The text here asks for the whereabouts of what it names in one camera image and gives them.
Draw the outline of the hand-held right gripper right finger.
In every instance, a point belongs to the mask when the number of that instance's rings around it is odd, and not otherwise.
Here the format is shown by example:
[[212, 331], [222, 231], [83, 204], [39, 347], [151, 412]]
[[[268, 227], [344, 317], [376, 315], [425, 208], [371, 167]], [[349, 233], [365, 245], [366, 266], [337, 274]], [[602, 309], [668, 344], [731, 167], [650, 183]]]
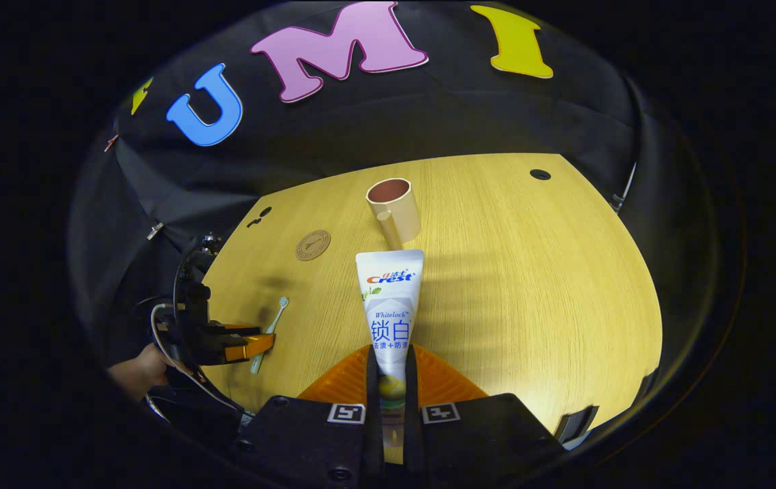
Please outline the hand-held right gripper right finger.
[[406, 360], [404, 470], [413, 488], [522, 488], [566, 449], [512, 393], [421, 403], [419, 347]]

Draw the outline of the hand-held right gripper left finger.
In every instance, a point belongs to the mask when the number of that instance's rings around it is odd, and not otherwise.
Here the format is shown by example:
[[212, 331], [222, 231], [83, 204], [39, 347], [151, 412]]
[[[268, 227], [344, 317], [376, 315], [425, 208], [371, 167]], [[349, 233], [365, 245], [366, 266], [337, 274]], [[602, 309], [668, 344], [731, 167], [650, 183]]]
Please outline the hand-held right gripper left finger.
[[385, 476], [378, 366], [364, 350], [364, 402], [274, 396], [230, 446], [236, 467], [270, 488], [376, 488]]

